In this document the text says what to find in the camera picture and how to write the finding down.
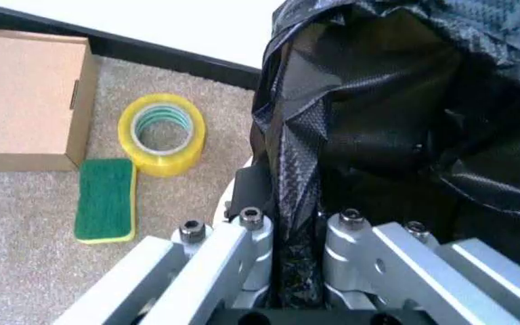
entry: clear packing tape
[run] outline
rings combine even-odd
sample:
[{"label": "clear packing tape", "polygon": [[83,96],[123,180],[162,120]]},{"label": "clear packing tape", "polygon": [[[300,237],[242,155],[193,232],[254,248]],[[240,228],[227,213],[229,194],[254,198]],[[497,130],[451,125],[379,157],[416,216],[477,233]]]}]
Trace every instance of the clear packing tape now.
[{"label": "clear packing tape", "polygon": [[[142,131],[152,123],[170,121],[188,132],[184,142],[171,150],[153,150],[140,142]],[[194,166],[204,147],[206,124],[200,111],[187,99],[171,93],[140,97],[122,113],[118,138],[123,150],[142,172],[170,177]]]}]

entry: cardboard box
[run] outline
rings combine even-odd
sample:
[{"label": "cardboard box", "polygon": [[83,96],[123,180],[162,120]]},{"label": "cardboard box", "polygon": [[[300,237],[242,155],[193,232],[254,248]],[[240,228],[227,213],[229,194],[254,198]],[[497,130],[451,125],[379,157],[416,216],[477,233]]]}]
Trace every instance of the cardboard box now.
[{"label": "cardboard box", "polygon": [[0,171],[77,169],[96,83],[86,38],[0,30]]}]

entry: black baseboard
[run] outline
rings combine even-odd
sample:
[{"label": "black baseboard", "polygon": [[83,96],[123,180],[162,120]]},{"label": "black baseboard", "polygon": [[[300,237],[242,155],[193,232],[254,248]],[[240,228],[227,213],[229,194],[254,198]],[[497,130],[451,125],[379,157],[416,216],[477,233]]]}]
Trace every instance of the black baseboard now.
[{"label": "black baseboard", "polygon": [[91,51],[99,56],[186,72],[194,76],[246,89],[256,89],[260,77],[260,70],[256,68],[16,12],[2,7],[0,7],[0,29],[83,36],[89,39]]}]

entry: black plastic bag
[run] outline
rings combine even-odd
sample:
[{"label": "black plastic bag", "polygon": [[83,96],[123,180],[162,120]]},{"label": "black plastic bag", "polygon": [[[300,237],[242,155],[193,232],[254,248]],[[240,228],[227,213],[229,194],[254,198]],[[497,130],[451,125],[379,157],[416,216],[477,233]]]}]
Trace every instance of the black plastic bag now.
[{"label": "black plastic bag", "polygon": [[253,104],[282,307],[322,307],[326,216],[419,220],[520,263],[520,1],[287,1]]}]

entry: white wall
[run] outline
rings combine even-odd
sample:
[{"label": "white wall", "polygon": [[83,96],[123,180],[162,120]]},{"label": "white wall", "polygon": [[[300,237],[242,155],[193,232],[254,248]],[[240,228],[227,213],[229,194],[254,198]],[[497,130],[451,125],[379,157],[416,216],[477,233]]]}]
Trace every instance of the white wall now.
[{"label": "white wall", "polygon": [[283,0],[0,0],[0,7],[260,68]]}]

